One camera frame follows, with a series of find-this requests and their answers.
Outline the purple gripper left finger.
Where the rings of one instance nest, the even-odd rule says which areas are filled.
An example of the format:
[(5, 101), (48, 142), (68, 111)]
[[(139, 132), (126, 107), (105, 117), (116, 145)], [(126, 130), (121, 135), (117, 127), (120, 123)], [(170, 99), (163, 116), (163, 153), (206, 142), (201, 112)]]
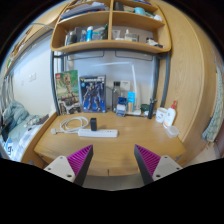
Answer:
[(78, 186), (82, 186), (92, 157), (93, 146), (89, 145), (74, 152), (68, 157), (57, 157), (45, 168), (45, 171), (75, 183)]

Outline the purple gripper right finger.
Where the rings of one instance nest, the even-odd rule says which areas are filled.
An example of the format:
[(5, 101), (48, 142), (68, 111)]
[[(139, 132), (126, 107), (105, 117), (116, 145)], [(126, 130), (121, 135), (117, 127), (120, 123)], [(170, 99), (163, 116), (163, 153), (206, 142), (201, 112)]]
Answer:
[(182, 169), (168, 155), (159, 156), (139, 145), (134, 146), (134, 155), (145, 185)]

